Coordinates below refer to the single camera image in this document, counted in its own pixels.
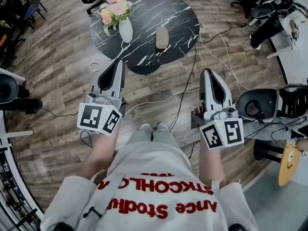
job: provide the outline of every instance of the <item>sleeve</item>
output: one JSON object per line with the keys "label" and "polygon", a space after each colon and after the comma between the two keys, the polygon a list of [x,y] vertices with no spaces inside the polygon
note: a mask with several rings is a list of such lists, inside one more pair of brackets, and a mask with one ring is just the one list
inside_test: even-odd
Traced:
{"label": "sleeve", "polygon": [[60,222],[76,228],[78,218],[90,199],[96,185],[79,176],[66,177],[46,210],[40,229],[52,231]]}
{"label": "sleeve", "polygon": [[219,204],[225,214],[228,227],[241,224],[246,230],[257,231],[256,220],[245,199],[239,183],[231,183],[219,191]]}

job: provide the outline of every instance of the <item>flower vase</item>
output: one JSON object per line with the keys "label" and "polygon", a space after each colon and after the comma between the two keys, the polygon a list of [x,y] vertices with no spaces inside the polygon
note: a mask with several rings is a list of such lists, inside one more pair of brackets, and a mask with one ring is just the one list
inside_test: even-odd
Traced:
{"label": "flower vase", "polygon": [[133,27],[130,20],[127,18],[124,21],[119,21],[119,32],[125,43],[130,43],[133,39]]}

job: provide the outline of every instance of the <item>black marble tabletop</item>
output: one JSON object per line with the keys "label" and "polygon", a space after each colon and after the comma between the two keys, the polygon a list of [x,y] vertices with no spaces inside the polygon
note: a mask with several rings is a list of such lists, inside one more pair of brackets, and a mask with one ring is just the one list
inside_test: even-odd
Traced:
{"label": "black marble tabletop", "polygon": [[[111,59],[121,58],[130,70],[148,74],[160,65],[183,57],[196,43],[199,22],[191,7],[183,0],[128,0],[132,2],[130,21],[133,40],[123,42],[118,28],[103,30],[101,18],[93,17],[90,31],[96,47]],[[155,47],[155,28],[164,26],[169,33],[169,45],[164,50]]]}

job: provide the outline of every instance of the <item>cable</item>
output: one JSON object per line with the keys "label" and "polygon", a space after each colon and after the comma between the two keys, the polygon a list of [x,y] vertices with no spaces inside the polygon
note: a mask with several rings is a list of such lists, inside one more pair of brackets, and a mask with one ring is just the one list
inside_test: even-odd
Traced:
{"label": "cable", "polygon": [[260,128],[260,129],[258,129],[258,130],[256,130],[256,131],[254,131],[253,133],[247,135],[246,137],[244,137],[244,139],[252,139],[252,138],[254,138],[261,130],[263,130],[264,128],[268,127],[269,125],[277,125],[277,124],[285,125],[284,128],[280,128],[280,129],[278,129],[278,130],[276,130],[276,131],[273,131],[272,134],[275,133],[275,132],[278,132],[278,131],[280,131],[280,130],[282,130],[282,129],[286,129],[286,128],[289,128],[289,127],[292,127],[292,126],[295,126],[295,125],[300,125],[300,124],[302,124],[304,121],[301,122],[301,123],[294,124],[294,125],[293,125],[293,123],[297,122],[297,121],[300,120],[300,119],[305,119],[305,120],[306,120],[307,117],[308,117],[308,116],[299,117],[299,118],[296,118],[295,120],[293,120],[293,121],[291,121],[291,122],[289,122],[289,123],[273,122],[273,121],[274,121],[274,120],[273,120],[272,122],[266,124],[266,125],[263,126],[262,128]]}
{"label": "cable", "polygon": [[175,124],[176,124],[176,122],[177,122],[177,120],[178,120],[178,118],[179,118],[179,116],[180,116],[180,110],[181,110],[181,107],[182,107],[182,102],[183,102],[183,97],[184,97],[184,94],[185,94],[185,92],[186,92],[186,89],[187,89],[187,87],[188,87],[188,83],[189,83],[189,80],[191,79],[191,76],[192,76],[192,74],[193,74],[193,68],[194,68],[194,66],[195,66],[195,64],[196,64],[196,56],[197,56],[197,47],[194,45],[194,49],[195,49],[195,55],[194,55],[194,61],[193,61],[193,67],[192,67],[192,70],[191,70],[191,73],[189,74],[189,77],[188,77],[188,80],[187,80],[187,82],[186,82],[186,86],[185,86],[185,89],[184,89],[184,92],[183,92],[183,94],[182,94],[182,97],[181,97],[181,101],[180,101],[180,107],[179,107],[179,110],[178,110],[178,113],[177,113],[177,115],[176,115],[176,117],[174,118],[174,120],[172,121],[172,123],[171,123],[171,125],[170,125],[170,127],[171,127],[171,129],[170,129],[170,132],[171,132],[171,130],[174,128],[174,126],[175,126]]}
{"label": "cable", "polygon": [[288,37],[293,37],[293,35],[285,35],[285,34],[283,34],[282,31],[280,32],[280,34],[281,34],[282,36],[286,37],[286,38],[288,38]]}
{"label": "cable", "polygon": [[[197,90],[199,90],[199,89],[200,89],[200,88],[195,89],[195,90],[186,91],[186,93],[194,92],[194,91],[197,91]],[[169,100],[170,98],[172,98],[172,97],[174,97],[174,96],[176,96],[176,95],[179,95],[179,94],[181,94],[181,93],[183,93],[183,91],[180,91],[180,92],[178,92],[178,93],[176,93],[176,94],[173,94],[172,96],[168,97],[167,99],[164,99],[164,100],[161,100],[161,101],[140,103],[140,104],[135,105],[134,107],[130,108],[129,110],[127,110],[127,111],[125,112],[125,114],[127,114],[128,112],[130,112],[131,110],[133,110],[134,108],[136,108],[136,107],[138,107],[138,106],[140,106],[140,105],[148,104],[148,103],[162,103],[162,102],[165,102],[165,101]]]}
{"label": "cable", "polygon": [[53,112],[51,112],[50,110],[47,110],[47,109],[45,109],[45,108],[42,108],[43,110],[45,110],[45,111],[47,111],[47,112],[49,112],[50,114],[52,114],[54,117],[67,117],[67,116],[75,116],[75,115],[77,115],[78,114],[78,112],[77,113],[75,113],[75,114],[67,114],[67,115],[55,115]]}
{"label": "cable", "polygon": [[305,78],[306,78],[306,79],[308,79],[308,77],[304,77],[304,78],[303,78],[303,81],[302,81],[302,84],[304,84],[304,80],[305,80]]}
{"label": "cable", "polygon": [[[237,26],[237,27],[234,27],[234,26],[232,26],[232,24],[231,23],[227,23],[227,25],[230,27],[228,30],[226,30],[226,31],[223,31],[223,32],[221,32],[220,34],[223,34],[223,33],[226,33],[226,32],[228,32],[228,31],[230,31],[231,29],[233,29],[233,28],[240,28],[240,27],[244,27],[244,26],[246,26],[246,24],[243,24],[242,26]],[[211,38],[209,41],[207,41],[207,42],[203,42],[204,44],[207,44],[207,43],[209,43],[209,42],[211,42],[214,38],[216,38],[216,36],[218,36],[219,35],[219,33],[217,33],[213,38]]]}
{"label": "cable", "polygon": [[191,159],[191,157],[192,157],[194,146],[195,146],[197,143],[199,143],[199,142],[200,142],[200,141],[195,141],[195,142],[192,144],[192,152],[191,152],[190,156],[188,157],[188,160]]}
{"label": "cable", "polygon": [[257,121],[257,119],[254,119],[254,120],[251,120],[251,121],[247,121],[247,122],[245,122],[245,123],[243,124],[243,126],[246,125],[246,124],[248,124],[248,123],[251,123],[251,122],[253,122],[253,121]]}
{"label": "cable", "polygon": [[[84,133],[84,132],[86,132],[86,133],[88,134],[89,140],[90,140],[90,144],[86,143],[86,142],[82,139],[81,135],[82,135],[82,133]],[[85,145],[87,145],[87,146],[93,148],[93,146],[92,146],[92,140],[91,140],[91,135],[90,135],[90,133],[89,133],[88,131],[83,130],[83,131],[80,133],[80,139],[81,139],[81,141],[82,141]]]}
{"label": "cable", "polygon": [[[208,48],[204,45],[204,43],[202,42],[201,32],[202,32],[202,30],[204,30],[204,29],[206,29],[206,28],[209,28],[209,29],[213,30],[214,32],[216,32],[216,33],[221,37],[223,43],[224,43],[225,46],[226,46],[226,51],[227,51],[227,55],[228,55],[228,58],[229,58],[230,68],[229,68],[223,61],[221,61],[221,60],[218,59],[216,56],[214,56],[214,55],[208,50]],[[237,77],[235,76],[235,73],[234,73],[234,71],[233,71],[233,69],[232,69],[232,65],[231,65],[231,58],[230,58],[230,56],[229,56],[228,47],[227,47],[226,42],[223,40],[221,34],[220,34],[219,32],[217,32],[216,30],[214,30],[213,28],[211,28],[211,27],[209,27],[209,26],[206,26],[206,27],[204,27],[204,28],[202,28],[202,29],[200,30],[200,32],[199,32],[199,37],[200,37],[200,40],[201,40],[201,44],[202,44],[203,47],[207,50],[207,52],[210,53],[210,55],[213,56],[216,60],[220,61],[224,66],[226,66],[226,68],[232,73],[232,75],[234,76],[234,78],[235,78],[235,80],[236,80],[236,84],[237,84],[237,87],[238,87],[240,93],[242,93],[242,92],[241,92],[241,89],[240,89],[240,86],[243,87],[243,88],[245,88],[246,90],[249,90],[248,88],[246,88],[245,86],[243,86],[243,85],[240,83],[240,81],[237,79]]]}
{"label": "cable", "polygon": [[285,87],[285,86],[279,86],[279,85],[268,85],[268,86],[265,86],[265,87],[262,87],[262,88],[266,88],[266,87]]}
{"label": "cable", "polygon": [[[100,68],[99,68],[99,69],[93,70],[93,69],[92,69],[92,65],[94,65],[94,64],[97,64]],[[91,70],[92,72],[97,72],[97,71],[99,71],[99,70],[102,69],[102,66],[101,66],[99,63],[91,63],[90,66],[89,66],[89,68],[90,68],[90,70]]]}

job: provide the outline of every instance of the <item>white cable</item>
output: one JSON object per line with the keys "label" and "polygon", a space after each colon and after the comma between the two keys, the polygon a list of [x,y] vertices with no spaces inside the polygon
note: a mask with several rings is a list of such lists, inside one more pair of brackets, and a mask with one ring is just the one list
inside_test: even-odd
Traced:
{"label": "white cable", "polygon": [[308,79],[308,77],[304,77],[304,78],[303,78],[303,81],[302,81],[302,84],[304,84],[304,80],[305,80],[305,78],[307,78],[307,79]]}
{"label": "white cable", "polygon": [[[94,65],[94,64],[97,64],[100,68],[99,68],[99,69],[93,70],[93,69],[92,69],[92,65]],[[92,72],[97,72],[97,71],[99,71],[99,70],[101,70],[101,69],[102,69],[102,66],[101,66],[99,63],[91,63],[91,64],[90,64],[90,70],[91,70]]]}
{"label": "white cable", "polygon": [[[189,92],[193,92],[193,91],[197,91],[197,90],[199,90],[199,88],[198,88],[198,89],[195,89],[195,90],[186,91],[185,93],[189,93]],[[164,100],[162,100],[162,101],[140,103],[140,104],[138,104],[138,105],[136,105],[136,106],[130,108],[129,110],[127,110],[127,111],[125,112],[125,114],[127,114],[129,111],[131,111],[132,109],[134,109],[134,108],[136,108],[136,107],[138,107],[138,106],[140,106],[140,105],[147,104],[147,103],[162,103],[162,102],[165,102],[165,101],[169,100],[170,98],[172,98],[172,97],[174,97],[174,96],[176,96],[176,95],[179,95],[179,94],[181,94],[181,93],[183,93],[183,91],[180,91],[180,92],[178,92],[178,93],[176,93],[176,94],[173,94],[172,96],[170,96],[170,97],[168,97],[167,99],[164,99]]]}
{"label": "white cable", "polygon": [[[217,34],[219,34],[219,36],[221,37],[223,43],[224,43],[225,46],[226,46],[227,55],[228,55],[228,58],[229,58],[230,68],[229,68],[223,61],[221,61],[221,60],[218,59],[216,56],[214,56],[214,55],[208,50],[208,48],[204,45],[204,43],[202,42],[201,32],[202,32],[203,29],[206,29],[206,28],[209,28],[209,29],[213,30],[214,32],[216,32]],[[235,78],[235,80],[236,80],[236,84],[237,84],[237,87],[238,87],[240,93],[242,93],[242,92],[241,92],[241,89],[240,89],[239,85],[240,85],[241,87],[245,88],[246,90],[249,90],[248,88],[246,88],[245,86],[243,86],[243,85],[239,82],[239,80],[237,79],[237,77],[235,76],[235,73],[234,73],[234,71],[233,71],[233,69],[232,69],[232,65],[231,65],[231,58],[230,58],[230,56],[229,56],[228,47],[227,47],[226,42],[223,40],[221,34],[220,34],[218,31],[214,30],[213,28],[211,28],[211,27],[209,27],[209,26],[206,26],[206,27],[204,27],[204,28],[201,28],[201,30],[200,30],[200,32],[199,32],[199,37],[200,37],[201,44],[202,44],[203,47],[207,50],[207,52],[210,53],[210,55],[213,56],[215,59],[217,59],[218,61],[220,61],[224,66],[226,66],[226,68],[232,73],[232,75],[234,76],[234,78]]]}
{"label": "white cable", "polygon": [[268,85],[268,86],[265,86],[265,87],[262,87],[262,88],[266,88],[266,87],[285,87],[285,86],[279,86],[279,85]]}

